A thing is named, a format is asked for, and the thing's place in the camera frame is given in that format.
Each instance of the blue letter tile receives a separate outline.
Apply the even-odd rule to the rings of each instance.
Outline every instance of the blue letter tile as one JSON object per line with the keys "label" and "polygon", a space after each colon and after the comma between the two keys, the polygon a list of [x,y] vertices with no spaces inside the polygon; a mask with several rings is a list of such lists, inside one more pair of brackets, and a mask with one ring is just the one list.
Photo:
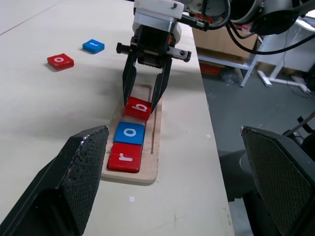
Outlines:
{"label": "blue letter tile", "polygon": [[90,53],[99,53],[100,51],[103,51],[105,48],[105,45],[101,42],[97,42],[94,39],[91,39],[90,41],[83,44],[83,49],[90,52]]}
{"label": "blue letter tile", "polygon": [[142,145],[144,125],[128,122],[119,122],[114,142]]}

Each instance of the wooden tray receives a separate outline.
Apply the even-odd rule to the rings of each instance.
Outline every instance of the wooden tray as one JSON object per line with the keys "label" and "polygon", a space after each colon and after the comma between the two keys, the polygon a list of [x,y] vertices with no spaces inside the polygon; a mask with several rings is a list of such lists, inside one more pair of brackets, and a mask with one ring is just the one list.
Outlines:
{"label": "wooden tray", "polygon": [[[149,85],[135,85],[131,96],[139,99],[150,101],[152,87]],[[139,183],[154,183],[158,176],[158,152],[159,139],[161,134],[161,118],[162,118],[162,98],[156,106],[155,111],[150,115],[147,122],[127,117],[123,115],[124,106],[122,100],[112,117],[109,126],[109,137],[106,145],[106,153],[102,169],[102,177],[126,180]],[[138,173],[117,172],[107,169],[108,159],[112,150],[114,135],[117,125],[120,121],[145,125],[145,135],[142,149],[140,171]]]}

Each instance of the groove in wooden board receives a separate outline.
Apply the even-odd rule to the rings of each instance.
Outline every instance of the groove in wooden board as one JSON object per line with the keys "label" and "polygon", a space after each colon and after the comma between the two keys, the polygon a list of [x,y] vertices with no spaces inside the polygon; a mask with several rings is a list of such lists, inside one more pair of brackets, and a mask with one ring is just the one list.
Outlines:
{"label": "groove in wooden board", "polygon": [[[149,101],[151,99],[151,92],[151,86],[135,85],[131,96]],[[123,116],[123,112],[124,107],[121,100],[109,126],[109,137],[106,145],[102,177],[140,183],[154,183],[158,176],[158,153],[161,133],[162,99],[159,101],[155,111],[150,115],[147,123],[132,117]],[[120,121],[146,125],[142,147],[141,165],[140,171],[138,173],[116,172],[107,169],[108,159],[113,147],[114,135]]]}

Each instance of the red letter tile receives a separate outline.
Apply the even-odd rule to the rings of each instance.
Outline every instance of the red letter tile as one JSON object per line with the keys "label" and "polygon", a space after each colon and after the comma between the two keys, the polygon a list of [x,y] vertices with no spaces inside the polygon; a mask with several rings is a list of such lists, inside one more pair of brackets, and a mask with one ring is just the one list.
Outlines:
{"label": "red letter tile", "polygon": [[107,168],[112,171],[138,173],[141,152],[140,145],[114,143]]}
{"label": "red letter tile", "polygon": [[151,114],[151,103],[141,99],[130,97],[126,107],[125,115],[147,121]]}
{"label": "red letter tile", "polygon": [[56,70],[64,70],[74,66],[74,61],[64,53],[49,57],[47,61]]}

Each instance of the cardboard box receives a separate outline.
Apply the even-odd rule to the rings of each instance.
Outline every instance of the cardboard box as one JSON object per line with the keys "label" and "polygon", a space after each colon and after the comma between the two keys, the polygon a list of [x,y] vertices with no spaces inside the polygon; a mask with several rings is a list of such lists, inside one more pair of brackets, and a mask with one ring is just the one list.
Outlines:
{"label": "cardboard box", "polygon": [[[250,53],[240,49],[230,38],[225,27],[217,30],[208,30],[207,32],[199,29],[192,29],[195,39],[196,47],[213,50],[221,53],[227,53],[243,58],[249,58]],[[239,34],[244,36],[249,34],[248,32],[238,30]],[[257,35],[253,35],[247,39],[238,39],[238,41],[249,49],[253,49]]]}

